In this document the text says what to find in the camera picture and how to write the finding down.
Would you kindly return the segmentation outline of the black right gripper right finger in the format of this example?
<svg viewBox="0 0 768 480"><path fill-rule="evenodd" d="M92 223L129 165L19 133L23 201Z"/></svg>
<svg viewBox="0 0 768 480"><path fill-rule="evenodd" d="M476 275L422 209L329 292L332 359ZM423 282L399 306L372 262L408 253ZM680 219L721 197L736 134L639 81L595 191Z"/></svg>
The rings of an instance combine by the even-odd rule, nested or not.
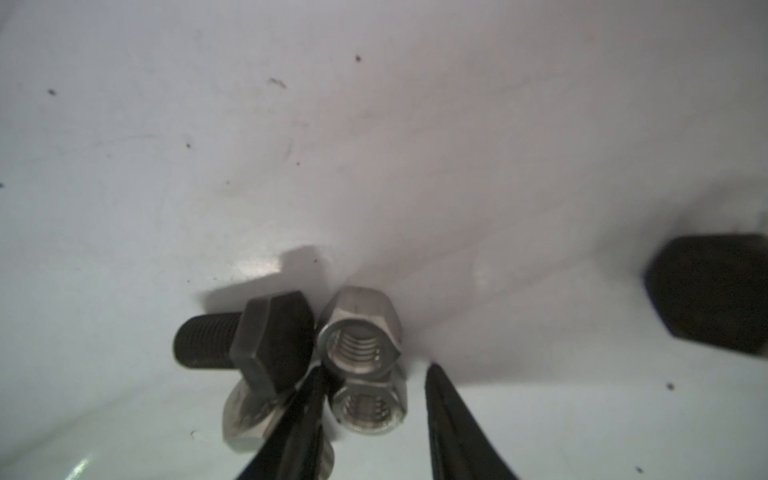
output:
<svg viewBox="0 0 768 480"><path fill-rule="evenodd" d="M436 363L427 370L425 398L435 480L517 480Z"/></svg>

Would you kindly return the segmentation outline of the black short bolt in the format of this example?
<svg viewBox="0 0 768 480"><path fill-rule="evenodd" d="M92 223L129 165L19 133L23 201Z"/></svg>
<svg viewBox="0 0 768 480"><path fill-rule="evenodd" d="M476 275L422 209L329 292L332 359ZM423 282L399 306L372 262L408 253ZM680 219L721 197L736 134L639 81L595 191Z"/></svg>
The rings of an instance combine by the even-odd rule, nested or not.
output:
<svg viewBox="0 0 768 480"><path fill-rule="evenodd" d="M235 369L253 393L272 398L304 377L314 331L305 295L288 291L252 298L241 312L190 318L174 337L173 354L189 369Z"/></svg>

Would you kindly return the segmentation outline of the silver nut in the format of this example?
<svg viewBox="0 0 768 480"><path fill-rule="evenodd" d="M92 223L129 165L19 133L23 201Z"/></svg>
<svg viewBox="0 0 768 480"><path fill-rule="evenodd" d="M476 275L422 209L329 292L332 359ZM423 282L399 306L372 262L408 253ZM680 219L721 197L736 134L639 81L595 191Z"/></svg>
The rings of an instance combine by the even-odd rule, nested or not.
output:
<svg viewBox="0 0 768 480"><path fill-rule="evenodd" d="M385 293L344 286L317 321L315 346L321 362L335 375L373 380L395 367L402 338L399 316Z"/></svg>
<svg viewBox="0 0 768 480"><path fill-rule="evenodd" d="M383 435L400 426L407 416L406 377L399 366L373 379L336 379L328 394L336 421L362 435Z"/></svg>

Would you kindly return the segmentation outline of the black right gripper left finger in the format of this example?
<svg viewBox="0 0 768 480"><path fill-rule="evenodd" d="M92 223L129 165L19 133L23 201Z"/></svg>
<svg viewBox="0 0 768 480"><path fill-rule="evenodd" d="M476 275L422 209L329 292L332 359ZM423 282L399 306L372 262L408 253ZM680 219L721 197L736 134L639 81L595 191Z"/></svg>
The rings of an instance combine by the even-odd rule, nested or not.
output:
<svg viewBox="0 0 768 480"><path fill-rule="evenodd" d="M237 479L320 479L327 373L310 370L277 428Z"/></svg>

